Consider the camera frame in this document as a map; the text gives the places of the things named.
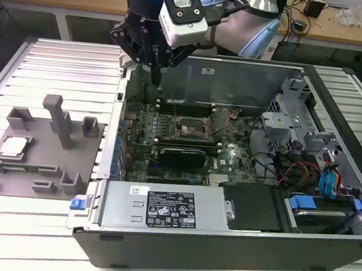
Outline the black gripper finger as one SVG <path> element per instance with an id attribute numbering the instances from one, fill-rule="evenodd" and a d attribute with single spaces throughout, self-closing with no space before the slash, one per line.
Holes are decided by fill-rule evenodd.
<path id="1" fill-rule="evenodd" d="M 150 29 L 141 25 L 134 31 L 129 24 L 118 23 L 110 36 L 134 62 L 150 70 L 150 82 L 156 85 L 158 67 L 156 53 L 150 41 Z"/>
<path id="2" fill-rule="evenodd" d="M 195 49 L 196 46 L 192 44 L 173 49 L 171 46 L 167 45 L 166 42 L 161 43 L 158 47 L 155 84 L 160 85 L 162 71 L 165 68 L 177 66 L 184 59 L 194 53 Z"/>

